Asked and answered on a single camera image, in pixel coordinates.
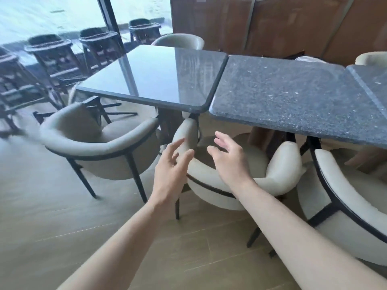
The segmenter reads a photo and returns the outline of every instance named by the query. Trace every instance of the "person's left arm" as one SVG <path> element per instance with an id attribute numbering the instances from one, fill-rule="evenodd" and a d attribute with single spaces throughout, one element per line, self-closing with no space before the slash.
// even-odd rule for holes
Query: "person's left arm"
<path id="1" fill-rule="evenodd" d="M 168 145 L 155 169 L 148 202 L 98 249 L 58 290 L 127 290 L 156 236 L 157 228 L 178 199 L 194 151 L 176 164 L 175 150 L 184 139 Z"/>

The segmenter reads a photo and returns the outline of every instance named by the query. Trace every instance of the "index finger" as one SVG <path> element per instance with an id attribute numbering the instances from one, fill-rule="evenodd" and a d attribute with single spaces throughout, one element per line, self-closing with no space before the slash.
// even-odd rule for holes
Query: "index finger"
<path id="1" fill-rule="evenodd" d="M 215 143 L 220 147 L 224 148 L 226 151 L 230 151 L 233 147 L 238 144 L 227 134 L 221 133 L 219 131 L 215 131 Z"/>
<path id="2" fill-rule="evenodd" d="M 181 144 L 185 141 L 185 138 L 181 138 L 177 141 L 174 141 L 170 144 L 168 144 L 167 148 L 165 150 L 163 150 L 162 154 L 161 154 L 161 158 L 160 159 L 168 159 L 168 160 L 171 160 L 172 159 L 172 156 L 173 156 L 173 153 L 176 151 L 176 149 L 181 146 Z"/>

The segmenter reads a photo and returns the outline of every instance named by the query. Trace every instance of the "floor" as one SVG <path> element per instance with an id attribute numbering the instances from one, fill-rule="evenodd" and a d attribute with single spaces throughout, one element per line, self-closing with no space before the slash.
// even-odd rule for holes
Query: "floor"
<path id="1" fill-rule="evenodd" d="M 124 107 L 142 115 L 153 111 Z M 43 112 L 50 106 L 32 108 Z M 24 109 L 16 120 L 26 136 L 0 140 L 0 280 L 5 290 L 55 289 L 143 205 L 133 180 L 104 180 L 85 172 L 101 196 L 93 199 L 67 161 L 38 143 L 31 113 Z M 201 127 L 205 136 L 250 130 L 208 114 L 201 116 Z M 141 175 L 148 195 L 156 162 Z M 294 191 L 286 202 L 297 207 Z M 192 191 L 182 194 L 180 205 L 181 219 L 171 212 L 130 289 L 299 289 L 281 260 L 269 258 L 272 248 L 263 235 L 246 248 L 255 224 L 245 211 L 212 206 Z"/>

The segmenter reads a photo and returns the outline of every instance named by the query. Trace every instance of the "forearm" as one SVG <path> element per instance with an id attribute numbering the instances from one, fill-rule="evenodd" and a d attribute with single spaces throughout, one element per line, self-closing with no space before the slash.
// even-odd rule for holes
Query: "forearm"
<path id="1" fill-rule="evenodd" d="M 148 201 L 60 290 L 127 290 L 162 222 L 165 208 Z"/>
<path id="2" fill-rule="evenodd" d="M 254 181 L 238 190 L 239 201 L 302 289 L 387 288 L 387 280 L 324 238 Z"/>

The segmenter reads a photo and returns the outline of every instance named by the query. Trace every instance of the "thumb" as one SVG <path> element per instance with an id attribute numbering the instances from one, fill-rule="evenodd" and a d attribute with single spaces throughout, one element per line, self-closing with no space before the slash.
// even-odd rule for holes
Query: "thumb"
<path id="1" fill-rule="evenodd" d="M 185 171 L 188 169 L 188 164 L 190 161 L 194 158 L 195 151 L 190 149 L 186 151 L 182 156 L 180 157 L 180 161 L 177 163 L 177 166 L 181 169 L 184 169 Z"/>
<path id="2" fill-rule="evenodd" d="M 214 161 L 221 156 L 221 151 L 216 146 L 207 146 L 207 152 L 212 156 Z"/>

